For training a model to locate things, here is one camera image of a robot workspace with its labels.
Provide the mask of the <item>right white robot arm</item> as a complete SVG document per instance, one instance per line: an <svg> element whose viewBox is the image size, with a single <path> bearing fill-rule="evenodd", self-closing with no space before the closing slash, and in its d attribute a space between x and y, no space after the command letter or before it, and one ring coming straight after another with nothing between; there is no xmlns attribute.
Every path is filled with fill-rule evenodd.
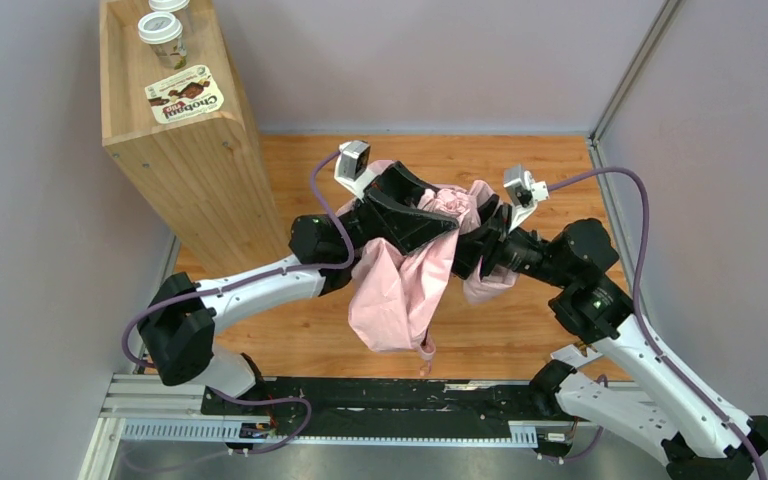
<svg viewBox="0 0 768 480"><path fill-rule="evenodd" d="M677 359L635 312L632 297L608 277L618 261L595 218L568 224L551 240L513 223L497 195L478 205L479 226L461 235L455 270L488 275L500 267L554 286L556 320L612 360L649 397L641 404L596 383L569 361L552 360L532 385L555 409L636 445L673 479L747 479L768 451L768 417L750 416L716 394Z"/></svg>

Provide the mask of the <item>pink folding umbrella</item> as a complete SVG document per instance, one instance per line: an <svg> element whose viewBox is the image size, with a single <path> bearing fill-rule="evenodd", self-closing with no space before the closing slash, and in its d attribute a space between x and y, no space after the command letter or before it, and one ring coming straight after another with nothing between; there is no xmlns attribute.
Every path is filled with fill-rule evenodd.
<svg viewBox="0 0 768 480"><path fill-rule="evenodd" d="M431 373L436 344L429 328L451 276L461 233L480 225L478 206L494 193L483 180L468 188L440 185L426 189L417 207L455 218L459 230L403 255L389 241L374 239L363 247L352 270L356 290L349 303L348 322L372 351L414 351L423 360L421 376Z"/></svg>

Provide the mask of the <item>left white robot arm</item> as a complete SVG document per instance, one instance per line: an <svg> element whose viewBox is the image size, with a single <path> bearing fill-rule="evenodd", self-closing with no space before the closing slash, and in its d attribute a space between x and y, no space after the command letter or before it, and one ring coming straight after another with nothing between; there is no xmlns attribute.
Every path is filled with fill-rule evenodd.
<svg viewBox="0 0 768 480"><path fill-rule="evenodd" d="M334 179L354 196L337 214L328 204L320 215L295 219L289 256L235 275L195 282L185 273L163 281L150 306L126 326L137 331L165 386L200 384L238 397L256 383L253 366L215 338L228 327L264 311L344 288L362 250L385 240L400 253L415 253L457 231L457 220L423 210L420 197L431 184L399 162L374 171L364 161L338 154Z"/></svg>

